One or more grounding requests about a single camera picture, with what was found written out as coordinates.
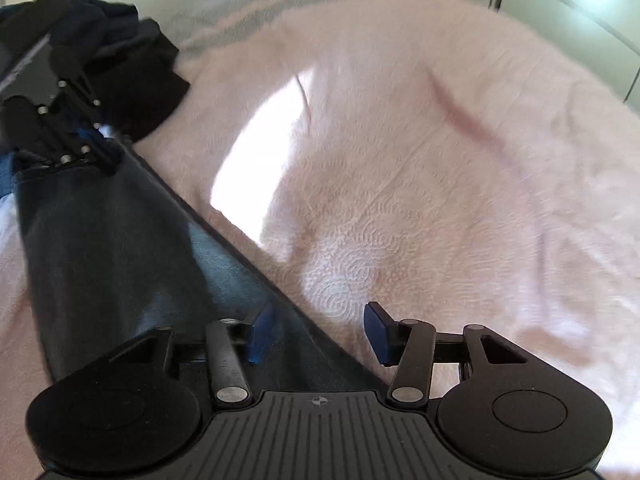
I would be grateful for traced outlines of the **dark grey denim jeans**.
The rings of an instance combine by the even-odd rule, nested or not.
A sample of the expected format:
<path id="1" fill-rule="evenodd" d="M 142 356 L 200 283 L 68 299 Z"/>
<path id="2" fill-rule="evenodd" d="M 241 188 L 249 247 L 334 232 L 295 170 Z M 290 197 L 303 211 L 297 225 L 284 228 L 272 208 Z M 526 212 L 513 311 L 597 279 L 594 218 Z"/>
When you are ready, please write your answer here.
<path id="1" fill-rule="evenodd" d="M 127 145 L 107 176 L 88 164 L 14 178 L 28 287 L 47 372 L 60 380 L 124 342 L 170 327 L 274 317 L 250 388 L 348 391 L 384 382 L 333 341 Z"/>

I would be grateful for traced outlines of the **black garment pile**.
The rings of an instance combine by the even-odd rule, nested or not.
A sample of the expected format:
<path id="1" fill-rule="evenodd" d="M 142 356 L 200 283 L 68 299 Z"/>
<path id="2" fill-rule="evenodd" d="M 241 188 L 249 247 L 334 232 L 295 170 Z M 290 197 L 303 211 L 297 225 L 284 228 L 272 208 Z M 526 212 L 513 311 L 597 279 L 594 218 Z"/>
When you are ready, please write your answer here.
<path id="1" fill-rule="evenodd" d="M 49 29 L 51 44 L 79 62 L 101 102 L 104 124 L 134 142 L 154 132 L 190 89 L 175 72 L 179 49 L 132 4 L 54 1 L 67 8 Z"/>

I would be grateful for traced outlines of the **pink quilted bedspread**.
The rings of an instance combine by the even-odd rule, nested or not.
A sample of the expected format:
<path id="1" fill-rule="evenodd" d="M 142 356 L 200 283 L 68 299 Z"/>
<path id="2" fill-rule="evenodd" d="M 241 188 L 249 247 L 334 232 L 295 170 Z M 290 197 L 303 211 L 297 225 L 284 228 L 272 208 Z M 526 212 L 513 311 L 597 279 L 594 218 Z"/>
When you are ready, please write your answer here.
<path id="1" fill-rule="evenodd" d="M 1 47 L 66 8 L 4 6 Z M 638 477 L 639 118 L 609 88 L 465 0 L 204 0 L 160 30 L 188 93 L 100 131 L 385 387 L 253 390 L 255 315 L 52 380 L 14 178 L 64 166 L 1 151 L 3 478 Z"/>

